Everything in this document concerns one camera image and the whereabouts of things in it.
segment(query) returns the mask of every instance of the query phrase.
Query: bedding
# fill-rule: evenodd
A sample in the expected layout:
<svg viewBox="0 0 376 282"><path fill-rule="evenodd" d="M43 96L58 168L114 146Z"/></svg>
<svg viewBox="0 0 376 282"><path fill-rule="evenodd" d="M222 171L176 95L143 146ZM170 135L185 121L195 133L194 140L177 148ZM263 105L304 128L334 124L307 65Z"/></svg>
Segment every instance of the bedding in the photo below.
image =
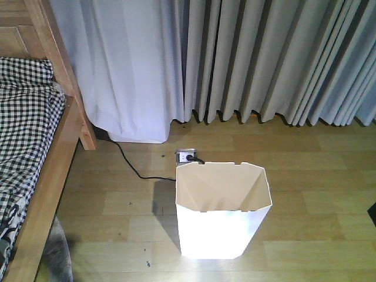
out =
<svg viewBox="0 0 376 282"><path fill-rule="evenodd" d="M0 280L61 118L50 61L0 58Z"/></svg>

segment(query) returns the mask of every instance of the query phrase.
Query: curtain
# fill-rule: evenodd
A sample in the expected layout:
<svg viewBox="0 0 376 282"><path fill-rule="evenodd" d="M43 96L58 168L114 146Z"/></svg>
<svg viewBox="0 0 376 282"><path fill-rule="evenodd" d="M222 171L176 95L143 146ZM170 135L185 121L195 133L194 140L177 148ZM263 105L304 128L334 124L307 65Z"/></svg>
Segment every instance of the curtain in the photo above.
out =
<svg viewBox="0 0 376 282"><path fill-rule="evenodd" d="M376 1L190 1L184 118L376 116Z"/></svg>
<svg viewBox="0 0 376 282"><path fill-rule="evenodd" d="M89 120L115 141L164 142L183 119L184 3L50 2Z"/></svg>
<svg viewBox="0 0 376 282"><path fill-rule="evenodd" d="M164 142L173 119L369 125L376 1L51 0L90 121Z"/></svg>

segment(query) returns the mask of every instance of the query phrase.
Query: trash bin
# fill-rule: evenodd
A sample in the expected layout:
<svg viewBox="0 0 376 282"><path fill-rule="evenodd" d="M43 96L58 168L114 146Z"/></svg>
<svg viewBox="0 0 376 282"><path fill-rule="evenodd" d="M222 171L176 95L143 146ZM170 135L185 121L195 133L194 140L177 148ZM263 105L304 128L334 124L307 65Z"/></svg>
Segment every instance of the trash bin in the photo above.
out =
<svg viewBox="0 0 376 282"><path fill-rule="evenodd" d="M250 163L176 168L176 209L182 255L234 259L243 254L272 205L265 169Z"/></svg>

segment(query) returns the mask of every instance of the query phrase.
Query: floor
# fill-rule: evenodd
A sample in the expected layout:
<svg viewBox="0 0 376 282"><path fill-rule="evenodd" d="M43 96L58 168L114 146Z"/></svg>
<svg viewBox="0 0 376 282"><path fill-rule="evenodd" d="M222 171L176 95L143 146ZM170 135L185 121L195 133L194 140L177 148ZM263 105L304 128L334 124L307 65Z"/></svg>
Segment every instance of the floor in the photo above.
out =
<svg viewBox="0 0 376 282"><path fill-rule="evenodd" d="M192 119L173 122L164 144L121 146L144 176L174 177L177 148L263 166L273 207L241 257L185 258L174 183L138 179L109 142L92 152L79 145L58 210L76 282L376 281L376 228L367 214L376 201L375 124Z"/></svg>

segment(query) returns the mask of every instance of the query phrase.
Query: bed frame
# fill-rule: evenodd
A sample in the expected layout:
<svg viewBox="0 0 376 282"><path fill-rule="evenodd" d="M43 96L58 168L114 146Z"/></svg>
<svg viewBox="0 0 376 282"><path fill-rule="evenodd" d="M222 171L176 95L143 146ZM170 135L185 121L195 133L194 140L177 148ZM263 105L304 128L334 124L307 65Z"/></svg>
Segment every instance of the bed frame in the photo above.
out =
<svg viewBox="0 0 376 282"><path fill-rule="evenodd" d="M32 282L78 139L86 150L95 149L96 139L48 0L0 0L0 56L49 59L55 80L67 95L66 109L17 238L14 258L3 279Z"/></svg>

